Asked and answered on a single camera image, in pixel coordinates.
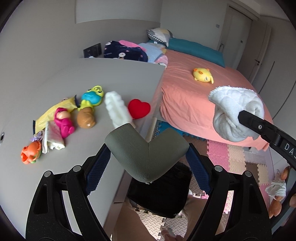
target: navy blue blanket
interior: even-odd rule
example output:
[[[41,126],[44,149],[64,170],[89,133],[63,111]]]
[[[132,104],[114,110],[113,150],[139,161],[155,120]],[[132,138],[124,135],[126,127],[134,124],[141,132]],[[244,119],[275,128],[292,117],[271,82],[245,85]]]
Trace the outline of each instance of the navy blue blanket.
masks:
[[[141,48],[126,47],[116,41],[106,43],[104,58],[119,58],[148,62],[148,56]]]

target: power outlet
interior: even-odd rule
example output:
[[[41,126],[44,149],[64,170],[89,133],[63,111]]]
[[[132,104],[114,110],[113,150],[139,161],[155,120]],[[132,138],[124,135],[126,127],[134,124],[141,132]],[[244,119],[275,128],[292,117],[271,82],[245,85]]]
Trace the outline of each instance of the power outlet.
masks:
[[[90,56],[98,58],[102,54],[101,44],[99,43],[87,49],[84,49],[83,54],[85,58],[89,58]]]

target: table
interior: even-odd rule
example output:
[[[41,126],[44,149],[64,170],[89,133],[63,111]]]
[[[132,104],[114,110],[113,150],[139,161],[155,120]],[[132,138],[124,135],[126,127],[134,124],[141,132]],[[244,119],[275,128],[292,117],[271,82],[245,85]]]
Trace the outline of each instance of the table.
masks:
[[[151,104],[151,112],[136,120],[139,133],[145,137],[159,104],[160,80],[164,67],[156,64],[118,59],[77,59],[54,74],[44,84],[32,90],[33,95],[22,100],[22,110],[11,117],[5,126],[5,136],[0,145],[0,205],[15,226],[25,236],[27,215],[38,183],[47,170],[54,174],[68,172],[94,156],[114,129],[105,104],[95,107],[96,125],[91,129],[77,127],[65,140],[66,148],[52,150],[35,164],[24,165],[20,159],[22,148],[30,143],[32,121],[65,97],[80,97],[87,89],[101,85],[104,92],[116,91],[127,105],[132,99]],[[124,169],[112,156],[96,191],[89,196],[92,208],[100,223],[105,223],[113,203]],[[65,207],[73,231],[80,233],[67,197],[63,191]]]

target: magenta hooded toy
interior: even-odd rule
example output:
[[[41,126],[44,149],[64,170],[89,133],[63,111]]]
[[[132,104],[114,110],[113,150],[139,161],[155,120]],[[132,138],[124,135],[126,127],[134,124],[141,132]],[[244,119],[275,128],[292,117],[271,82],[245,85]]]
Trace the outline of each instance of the magenta hooded toy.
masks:
[[[75,131],[70,117],[70,113],[65,108],[57,108],[54,114],[54,122],[60,128],[63,139]]]

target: red heart-shaped object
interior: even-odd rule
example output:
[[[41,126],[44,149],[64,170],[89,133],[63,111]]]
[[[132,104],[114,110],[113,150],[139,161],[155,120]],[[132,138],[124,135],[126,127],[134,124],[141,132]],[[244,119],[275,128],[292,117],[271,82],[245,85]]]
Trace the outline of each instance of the red heart-shaped object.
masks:
[[[132,118],[140,119],[148,115],[150,112],[151,106],[147,102],[141,102],[138,99],[133,99],[128,104],[128,111],[130,112]]]

